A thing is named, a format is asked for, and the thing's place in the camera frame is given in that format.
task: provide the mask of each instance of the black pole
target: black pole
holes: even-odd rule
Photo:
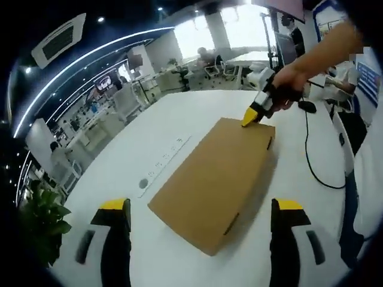
[[[263,22],[263,26],[265,27],[265,33],[266,33],[266,41],[268,43],[268,56],[269,56],[269,63],[270,63],[270,69],[273,68],[273,54],[271,52],[271,45],[270,45],[270,38],[269,38],[269,32],[268,32],[268,27],[266,26],[266,20],[265,20],[265,17],[267,17],[268,15],[264,14],[264,13],[261,13],[260,15],[262,17],[262,22]]]
[[[146,95],[146,91],[145,91],[144,87],[142,86],[140,80],[137,80],[137,81],[138,81],[139,86],[142,88],[142,91],[144,92],[144,96],[145,96],[146,99],[148,100],[148,103],[150,103],[150,101],[149,101],[149,99],[148,99],[148,96]]]

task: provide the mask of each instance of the hand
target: hand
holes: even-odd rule
[[[290,86],[294,90],[303,91],[308,77],[306,74],[297,69],[294,63],[285,66],[274,77],[273,85],[277,88],[281,85]],[[279,111],[280,109],[288,109],[293,104],[290,100],[285,100],[273,107],[273,111]]]
[[[335,83],[335,81],[334,81],[333,78],[326,77],[326,82],[325,82],[325,84],[327,84],[327,85],[333,85],[334,83]]]

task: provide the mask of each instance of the outlet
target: outlet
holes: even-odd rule
[[[142,177],[142,179],[140,180],[138,184],[139,198],[141,198],[145,194],[145,192],[150,187],[150,185],[156,180],[156,178],[160,175],[163,169],[168,165],[168,163],[172,160],[172,158],[174,158],[174,156],[180,151],[180,149],[186,144],[186,142],[189,139],[190,139],[190,136],[178,137],[176,138],[175,141],[173,141],[169,145],[169,148],[166,148],[164,152],[161,153],[161,156],[159,156],[159,159],[155,161],[156,162],[155,165],[148,169],[149,171],[145,174],[145,176]],[[147,179],[147,184],[143,188],[142,181],[144,179]]]

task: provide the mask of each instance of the green leaves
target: green leaves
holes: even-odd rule
[[[72,228],[63,217],[71,211],[55,203],[58,194],[44,189],[31,193],[20,210],[20,217],[29,242],[33,244],[41,264],[53,265],[60,255],[62,235]]]
[[[47,230],[48,235],[65,234],[71,230],[71,226],[64,220],[57,221]]]

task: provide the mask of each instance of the cardboard box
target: cardboard box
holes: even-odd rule
[[[262,205],[275,162],[275,128],[221,118],[148,207],[208,255],[238,237]]]

